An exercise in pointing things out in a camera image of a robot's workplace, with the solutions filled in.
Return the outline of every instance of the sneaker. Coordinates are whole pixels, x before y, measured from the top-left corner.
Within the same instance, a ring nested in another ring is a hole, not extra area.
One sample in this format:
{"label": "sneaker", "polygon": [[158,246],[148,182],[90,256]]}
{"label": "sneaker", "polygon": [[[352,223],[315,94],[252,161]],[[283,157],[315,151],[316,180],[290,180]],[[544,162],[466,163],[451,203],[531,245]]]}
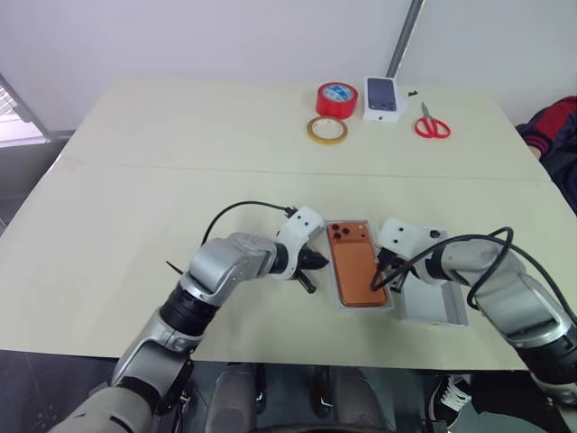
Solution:
{"label": "sneaker", "polygon": [[444,421],[447,428],[459,418],[461,409],[471,401],[471,387],[462,378],[445,376],[431,395],[428,416],[432,421]]}

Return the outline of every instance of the white wall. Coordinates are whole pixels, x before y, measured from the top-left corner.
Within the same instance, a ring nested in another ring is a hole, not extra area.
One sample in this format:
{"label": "white wall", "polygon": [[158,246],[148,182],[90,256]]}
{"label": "white wall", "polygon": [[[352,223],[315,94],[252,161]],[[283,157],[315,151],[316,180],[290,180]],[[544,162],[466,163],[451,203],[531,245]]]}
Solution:
{"label": "white wall", "polygon": [[[0,0],[0,73],[49,129],[74,129],[123,74],[384,74],[409,4]],[[516,123],[577,91],[576,41],[574,0],[427,0],[398,80],[486,88]]]}

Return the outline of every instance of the orange phone case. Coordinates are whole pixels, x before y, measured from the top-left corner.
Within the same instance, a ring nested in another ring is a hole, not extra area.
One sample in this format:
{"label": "orange phone case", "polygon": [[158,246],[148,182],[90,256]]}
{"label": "orange phone case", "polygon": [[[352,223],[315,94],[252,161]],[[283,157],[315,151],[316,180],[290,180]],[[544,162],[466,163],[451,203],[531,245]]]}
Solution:
{"label": "orange phone case", "polygon": [[385,305],[387,301],[385,290],[370,289],[377,263],[367,224],[359,221],[332,223],[326,231],[343,305],[346,307]]}

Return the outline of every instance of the tape roll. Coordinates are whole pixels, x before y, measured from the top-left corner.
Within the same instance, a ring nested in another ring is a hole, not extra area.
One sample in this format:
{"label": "tape roll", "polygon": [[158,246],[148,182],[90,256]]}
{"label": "tape roll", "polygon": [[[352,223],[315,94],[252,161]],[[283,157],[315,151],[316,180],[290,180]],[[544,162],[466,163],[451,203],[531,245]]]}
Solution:
{"label": "tape roll", "polygon": [[307,124],[308,136],[321,144],[337,144],[349,133],[346,124],[328,115],[315,117]]}
{"label": "tape roll", "polygon": [[337,119],[351,117],[359,92],[345,83],[326,83],[316,92],[316,112]]}

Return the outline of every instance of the scissors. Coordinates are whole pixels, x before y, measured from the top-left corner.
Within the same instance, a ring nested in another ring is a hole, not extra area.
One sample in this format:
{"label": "scissors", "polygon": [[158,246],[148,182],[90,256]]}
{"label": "scissors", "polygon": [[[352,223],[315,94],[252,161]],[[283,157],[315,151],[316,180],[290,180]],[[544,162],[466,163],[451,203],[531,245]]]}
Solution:
{"label": "scissors", "polygon": [[451,128],[439,119],[435,119],[429,113],[425,103],[421,103],[423,108],[423,117],[420,117],[415,123],[415,132],[425,138],[447,138],[451,135]]}

